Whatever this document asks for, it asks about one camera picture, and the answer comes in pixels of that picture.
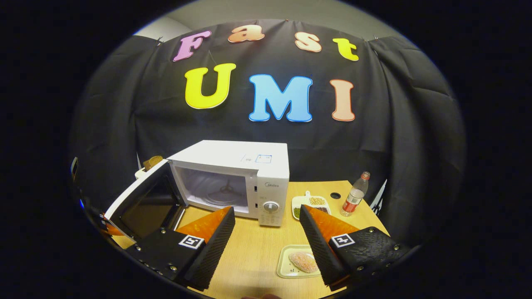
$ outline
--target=seeds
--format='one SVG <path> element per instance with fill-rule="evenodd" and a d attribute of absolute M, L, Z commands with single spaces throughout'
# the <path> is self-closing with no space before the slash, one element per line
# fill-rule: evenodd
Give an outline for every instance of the seeds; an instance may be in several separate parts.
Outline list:
<path fill-rule="evenodd" d="M 310 204 L 325 204 L 325 201 L 319 197 L 311 197 Z"/>

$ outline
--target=pink letter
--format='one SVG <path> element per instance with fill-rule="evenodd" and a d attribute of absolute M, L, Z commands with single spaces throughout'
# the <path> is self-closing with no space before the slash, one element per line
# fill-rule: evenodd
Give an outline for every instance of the pink letter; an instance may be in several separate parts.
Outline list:
<path fill-rule="evenodd" d="M 353 84 L 349 81 L 334 79 L 330 81 L 336 92 L 336 110 L 332 118 L 339 121 L 352 121 L 355 114 L 351 111 L 351 89 Z"/>
<path fill-rule="evenodd" d="M 191 36 L 187 36 L 181 39 L 181 47 L 179 47 L 179 51 L 177 52 L 177 56 L 174 57 L 174 61 L 178 61 L 181 59 L 189 58 L 192 56 L 192 52 L 190 51 L 191 48 L 197 49 L 201 42 L 203 41 L 202 37 L 209 37 L 211 36 L 212 32 L 205 31 L 198 34 L 194 34 Z"/>

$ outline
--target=white tray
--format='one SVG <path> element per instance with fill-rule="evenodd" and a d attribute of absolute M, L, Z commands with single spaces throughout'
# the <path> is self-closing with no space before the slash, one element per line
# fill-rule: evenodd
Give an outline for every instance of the white tray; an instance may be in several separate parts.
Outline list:
<path fill-rule="evenodd" d="M 311 204 L 310 203 L 310 198 L 311 197 L 320 198 L 320 199 L 322 199 L 325 202 L 325 204 L 319 204 L 319 205 Z M 294 214 L 294 208 L 295 207 L 301 207 L 302 204 L 306 204 L 306 205 L 311 206 L 311 207 L 324 207 L 324 208 L 327 209 L 327 214 L 331 215 L 331 209 L 329 207 L 329 203 L 327 202 L 327 200 L 325 198 L 321 197 L 321 196 L 310 195 L 310 191 L 307 191 L 307 192 L 305 192 L 305 196 L 296 196 L 296 197 L 292 198 L 292 216 L 295 219 L 297 219 L 297 220 L 299 220 L 299 218 L 296 217 L 296 215 Z"/>
<path fill-rule="evenodd" d="M 288 256 L 293 252 L 308 252 L 312 254 L 310 245 L 287 245 L 281 250 L 281 256 L 279 257 L 279 263 L 277 264 L 277 275 L 283 278 L 307 278 L 320 276 L 320 270 L 316 270 L 312 273 L 307 273 L 294 266 Z"/>

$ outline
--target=microwave control panel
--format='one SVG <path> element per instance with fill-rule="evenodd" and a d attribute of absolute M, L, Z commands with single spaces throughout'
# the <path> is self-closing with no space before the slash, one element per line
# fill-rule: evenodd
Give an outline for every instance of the microwave control panel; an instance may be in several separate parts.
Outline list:
<path fill-rule="evenodd" d="M 259 225 L 281 226 L 285 212 L 288 179 L 257 178 Z"/>

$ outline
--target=microwave label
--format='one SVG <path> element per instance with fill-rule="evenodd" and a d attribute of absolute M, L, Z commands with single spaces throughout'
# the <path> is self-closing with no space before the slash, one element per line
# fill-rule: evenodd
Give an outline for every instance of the microwave label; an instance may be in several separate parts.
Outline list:
<path fill-rule="evenodd" d="M 198 249 L 198 247 L 203 243 L 203 238 L 194 237 L 191 235 L 187 235 L 181 242 L 179 242 L 179 245 L 192 248 L 192 249 Z"/>
<path fill-rule="evenodd" d="M 258 155 L 255 159 L 257 163 L 271 163 L 271 155 Z"/>

